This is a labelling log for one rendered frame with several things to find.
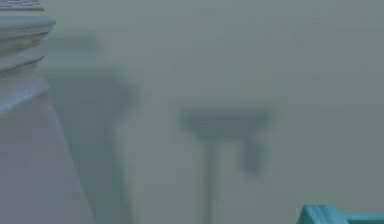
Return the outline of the white moulded column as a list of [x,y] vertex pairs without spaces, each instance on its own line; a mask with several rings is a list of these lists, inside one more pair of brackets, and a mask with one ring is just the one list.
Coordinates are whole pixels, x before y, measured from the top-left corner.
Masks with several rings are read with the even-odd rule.
[[38,63],[56,21],[41,1],[0,0],[0,116],[49,90]]

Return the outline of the teal furniture frame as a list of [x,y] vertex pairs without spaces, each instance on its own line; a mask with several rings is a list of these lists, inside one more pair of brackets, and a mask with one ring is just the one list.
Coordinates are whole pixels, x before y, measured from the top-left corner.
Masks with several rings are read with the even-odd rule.
[[296,224],[384,224],[384,213],[344,213],[331,205],[304,205]]

